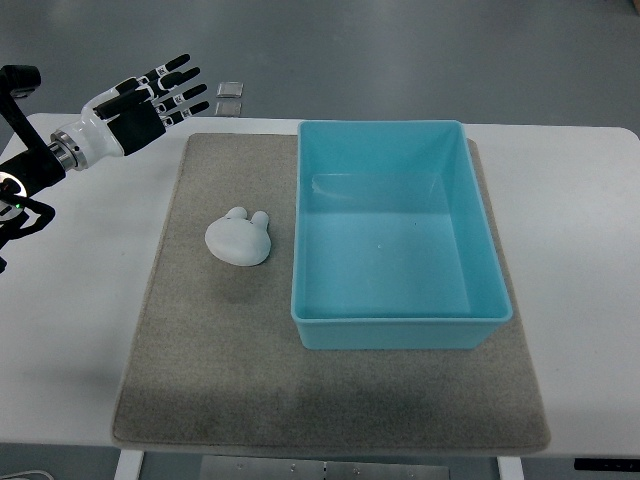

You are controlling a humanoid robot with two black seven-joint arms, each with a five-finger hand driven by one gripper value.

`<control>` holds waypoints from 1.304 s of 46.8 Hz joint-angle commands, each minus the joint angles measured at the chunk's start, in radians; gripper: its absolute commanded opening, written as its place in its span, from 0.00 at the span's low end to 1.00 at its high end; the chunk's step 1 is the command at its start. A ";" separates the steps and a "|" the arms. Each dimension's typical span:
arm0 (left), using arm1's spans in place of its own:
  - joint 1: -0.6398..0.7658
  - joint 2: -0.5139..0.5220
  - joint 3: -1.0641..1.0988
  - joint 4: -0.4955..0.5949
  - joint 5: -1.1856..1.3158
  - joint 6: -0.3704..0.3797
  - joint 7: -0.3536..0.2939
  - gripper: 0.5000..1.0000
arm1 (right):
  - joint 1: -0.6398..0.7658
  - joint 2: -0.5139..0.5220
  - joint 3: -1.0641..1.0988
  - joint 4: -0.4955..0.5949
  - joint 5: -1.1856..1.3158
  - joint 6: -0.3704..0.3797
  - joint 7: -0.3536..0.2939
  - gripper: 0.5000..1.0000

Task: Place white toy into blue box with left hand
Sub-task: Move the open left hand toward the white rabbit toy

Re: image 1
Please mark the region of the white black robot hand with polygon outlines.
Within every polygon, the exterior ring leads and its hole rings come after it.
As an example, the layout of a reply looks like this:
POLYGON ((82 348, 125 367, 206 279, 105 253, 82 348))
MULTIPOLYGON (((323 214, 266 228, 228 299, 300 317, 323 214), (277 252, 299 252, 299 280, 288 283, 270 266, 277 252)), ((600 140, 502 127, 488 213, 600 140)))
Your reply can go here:
MULTIPOLYGON (((182 54, 137 77, 136 82, 140 87, 148 86, 153 97, 163 97, 200 74, 199 67, 180 70, 189 60, 189 54, 182 54)), ((154 107, 148 102, 147 89, 120 94, 111 88, 97 95, 84 105, 79 119, 67 125, 67 151, 73 164, 94 165, 105 157, 124 157, 141 150, 164 135, 165 126, 179 124, 210 104, 202 101, 161 117, 156 111, 174 110, 206 90, 207 86, 200 84, 156 102, 154 107)))

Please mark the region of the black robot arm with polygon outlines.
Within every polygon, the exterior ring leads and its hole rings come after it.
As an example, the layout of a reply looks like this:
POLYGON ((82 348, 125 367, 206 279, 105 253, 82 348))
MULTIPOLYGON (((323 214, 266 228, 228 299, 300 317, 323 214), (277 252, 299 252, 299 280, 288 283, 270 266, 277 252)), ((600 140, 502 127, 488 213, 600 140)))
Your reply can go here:
POLYGON ((39 70, 3 66, 1 115, 25 149, 1 165, 1 243, 35 234, 54 219, 54 208, 34 197, 63 180, 68 171, 136 153, 168 128, 206 110, 206 101, 188 103, 204 93, 206 85, 177 90, 200 73, 197 67, 182 68, 189 60, 183 54, 97 95, 83 106, 77 121, 58 128, 49 140, 41 138, 16 103, 40 86, 39 70))

